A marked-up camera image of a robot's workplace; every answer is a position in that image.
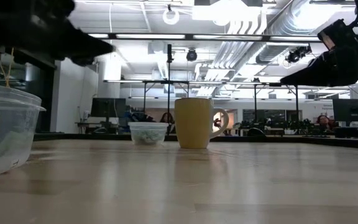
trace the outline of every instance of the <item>table surface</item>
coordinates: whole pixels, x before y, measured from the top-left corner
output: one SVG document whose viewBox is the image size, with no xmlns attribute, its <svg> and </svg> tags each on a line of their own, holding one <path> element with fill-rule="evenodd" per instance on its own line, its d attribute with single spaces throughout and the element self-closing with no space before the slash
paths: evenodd
<svg viewBox="0 0 358 224">
<path fill-rule="evenodd" d="M 358 149 L 35 142 L 0 175 L 0 223 L 358 223 Z"/>
</svg>

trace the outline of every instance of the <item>mug handle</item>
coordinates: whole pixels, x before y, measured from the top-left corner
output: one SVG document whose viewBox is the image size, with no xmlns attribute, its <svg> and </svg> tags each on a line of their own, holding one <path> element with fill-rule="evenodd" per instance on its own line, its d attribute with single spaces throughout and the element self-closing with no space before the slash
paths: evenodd
<svg viewBox="0 0 358 224">
<path fill-rule="evenodd" d="M 217 114 L 217 113 L 222 113 L 223 114 L 223 125 L 222 127 L 215 131 L 215 132 L 212 132 L 210 135 L 209 135 L 209 138 L 212 139 L 212 138 L 215 138 L 216 136 L 219 136 L 220 134 L 222 134 L 222 132 L 224 132 L 224 130 L 226 130 L 227 128 L 227 125 L 229 124 L 229 115 L 228 113 L 222 109 L 222 108 L 214 108 L 214 115 Z"/>
</svg>

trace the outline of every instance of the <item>clear plastic bowl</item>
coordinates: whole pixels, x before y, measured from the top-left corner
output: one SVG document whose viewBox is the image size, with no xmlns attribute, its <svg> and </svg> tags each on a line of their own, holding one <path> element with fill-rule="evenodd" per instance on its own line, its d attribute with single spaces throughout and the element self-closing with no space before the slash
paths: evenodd
<svg viewBox="0 0 358 224">
<path fill-rule="evenodd" d="M 154 146 L 164 142 L 167 123 L 129 122 L 131 138 L 135 145 Z"/>
<path fill-rule="evenodd" d="M 0 173 L 29 158 L 40 105 L 37 96 L 0 86 Z"/>
</svg>

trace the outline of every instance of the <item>ceiling light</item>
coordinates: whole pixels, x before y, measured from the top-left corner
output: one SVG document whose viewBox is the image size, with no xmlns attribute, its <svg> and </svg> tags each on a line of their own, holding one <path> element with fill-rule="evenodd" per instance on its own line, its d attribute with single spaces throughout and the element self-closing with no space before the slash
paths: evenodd
<svg viewBox="0 0 358 224">
<path fill-rule="evenodd" d="M 279 43 L 279 42 L 266 42 L 268 46 L 295 46 L 295 47 L 307 47 L 309 46 L 308 43 Z"/>
<path fill-rule="evenodd" d="M 143 83 L 141 80 L 104 80 L 104 82 L 111 83 Z"/>
<path fill-rule="evenodd" d="M 81 2 L 85 4 L 136 4 L 139 5 L 139 3 L 143 4 L 160 4 L 160 5 L 166 5 L 166 4 L 183 4 L 181 1 L 126 1 L 126 0 L 75 0 L 75 2 Z"/>
<path fill-rule="evenodd" d="M 185 35 L 182 34 L 117 34 L 118 39 L 172 39 L 182 40 Z"/>
<path fill-rule="evenodd" d="M 168 97 L 158 97 L 158 99 L 168 99 Z M 170 97 L 171 100 L 181 99 L 180 97 Z"/>
<path fill-rule="evenodd" d="M 260 35 L 194 35 L 193 38 L 198 40 L 237 40 L 237 41 L 262 40 L 262 36 Z"/>
<path fill-rule="evenodd" d="M 225 82 L 198 82 L 198 81 L 190 81 L 189 82 L 190 84 L 223 84 Z"/>
<path fill-rule="evenodd" d="M 88 34 L 88 35 L 94 38 L 109 38 L 108 34 Z"/>
<path fill-rule="evenodd" d="M 149 96 L 146 96 L 146 97 L 143 97 L 143 96 L 130 96 L 128 97 L 128 99 L 155 99 L 155 97 L 149 97 Z"/>
<path fill-rule="evenodd" d="M 312 42 L 312 43 L 320 43 L 321 41 L 318 37 L 301 37 L 301 36 L 274 36 L 269 39 L 269 41 L 289 41 L 289 42 Z"/>
<path fill-rule="evenodd" d="M 227 82 L 226 84 L 230 85 L 255 85 L 258 83 L 252 83 L 252 82 Z"/>
<path fill-rule="evenodd" d="M 171 19 L 168 18 L 169 12 L 174 13 Z M 179 12 L 176 9 L 171 9 L 171 10 L 166 9 L 162 14 L 162 20 L 168 25 L 175 25 L 176 23 L 179 22 Z"/>
</svg>

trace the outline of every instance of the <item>yellow mug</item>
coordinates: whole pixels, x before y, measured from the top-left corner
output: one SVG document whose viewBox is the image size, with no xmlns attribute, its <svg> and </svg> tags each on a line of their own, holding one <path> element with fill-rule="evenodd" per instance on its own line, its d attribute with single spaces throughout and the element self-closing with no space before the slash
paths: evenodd
<svg viewBox="0 0 358 224">
<path fill-rule="evenodd" d="M 213 132 L 213 117 L 222 113 L 224 124 Z M 187 149 L 205 149 L 209 140 L 220 135 L 229 123 L 229 115 L 222 108 L 214 108 L 214 101 L 204 98 L 183 98 L 175 101 L 175 128 L 179 145 Z"/>
</svg>

